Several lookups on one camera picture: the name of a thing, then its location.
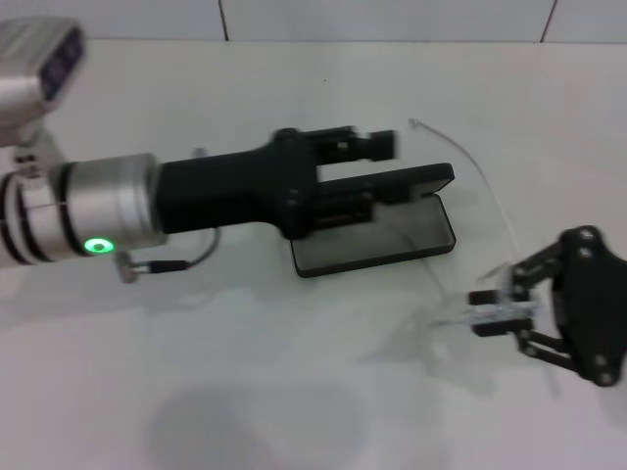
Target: white tiled wall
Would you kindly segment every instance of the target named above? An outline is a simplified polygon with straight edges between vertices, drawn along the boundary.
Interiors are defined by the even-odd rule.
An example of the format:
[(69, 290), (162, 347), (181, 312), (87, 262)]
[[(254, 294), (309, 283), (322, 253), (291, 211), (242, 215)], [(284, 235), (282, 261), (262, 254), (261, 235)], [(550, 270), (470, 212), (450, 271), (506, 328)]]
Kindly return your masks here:
[(93, 37), (222, 40), (217, 0), (0, 0), (0, 19), (59, 15)]
[(547, 42), (627, 42), (627, 1), (558, 0)]
[[(235, 41), (627, 43), (627, 0), (221, 0)], [(0, 0), (0, 20), (80, 18), (93, 37), (223, 40), (220, 0)]]
[(553, 0), (223, 0), (234, 40), (539, 41)]

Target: tile grout line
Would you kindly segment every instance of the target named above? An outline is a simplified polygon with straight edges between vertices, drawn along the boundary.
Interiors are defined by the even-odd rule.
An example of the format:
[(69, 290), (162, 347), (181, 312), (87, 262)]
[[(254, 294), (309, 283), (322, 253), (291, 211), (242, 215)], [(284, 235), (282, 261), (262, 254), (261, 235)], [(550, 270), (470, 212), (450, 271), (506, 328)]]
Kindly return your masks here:
[(549, 13), (549, 17), (547, 18), (547, 24), (545, 24), (545, 29), (544, 31), (542, 31), (542, 37), (540, 38), (541, 44), (545, 42), (545, 37), (547, 37), (547, 32), (549, 31), (549, 26), (551, 25), (551, 20), (553, 19), (553, 13), (555, 12), (556, 6), (557, 6), (557, 0), (553, 0), (553, 6), (551, 7), (551, 12)]
[(224, 40), (230, 41), (228, 38), (228, 28), (226, 27), (226, 16), (224, 15), (224, 7), (222, 6), (222, 0), (217, 0), (217, 5), (219, 7), (219, 15), (222, 19), (222, 30), (224, 31)]

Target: green led light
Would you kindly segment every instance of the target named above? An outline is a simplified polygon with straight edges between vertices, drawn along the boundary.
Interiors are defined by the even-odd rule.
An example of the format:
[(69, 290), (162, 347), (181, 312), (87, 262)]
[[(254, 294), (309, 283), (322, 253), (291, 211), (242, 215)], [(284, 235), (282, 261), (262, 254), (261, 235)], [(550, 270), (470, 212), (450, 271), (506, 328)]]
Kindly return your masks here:
[(97, 253), (98, 255), (112, 252), (115, 248), (115, 245), (106, 238), (91, 238), (83, 246), (88, 252)]

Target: silver cylinder joint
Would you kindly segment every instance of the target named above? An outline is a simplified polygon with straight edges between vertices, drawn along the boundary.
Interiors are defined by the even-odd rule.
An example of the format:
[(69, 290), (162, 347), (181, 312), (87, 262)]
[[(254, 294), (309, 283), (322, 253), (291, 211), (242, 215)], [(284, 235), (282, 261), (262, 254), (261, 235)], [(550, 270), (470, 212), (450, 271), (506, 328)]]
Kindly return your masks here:
[(54, 201), (25, 204), (16, 173), (0, 186), (0, 267), (162, 245), (153, 208), (159, 165), (150, 154), (63, 164), (51, 171)]

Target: camera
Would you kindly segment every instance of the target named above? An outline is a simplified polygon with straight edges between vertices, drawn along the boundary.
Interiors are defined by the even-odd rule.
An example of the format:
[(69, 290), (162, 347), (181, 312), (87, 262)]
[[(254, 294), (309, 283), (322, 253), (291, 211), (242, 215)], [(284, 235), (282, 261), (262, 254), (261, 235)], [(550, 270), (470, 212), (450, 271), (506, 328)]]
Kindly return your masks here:
[(85, 56), (78, 21), (20, 18), (0, 23), (0, 147), (22, 145), (54, 110)]

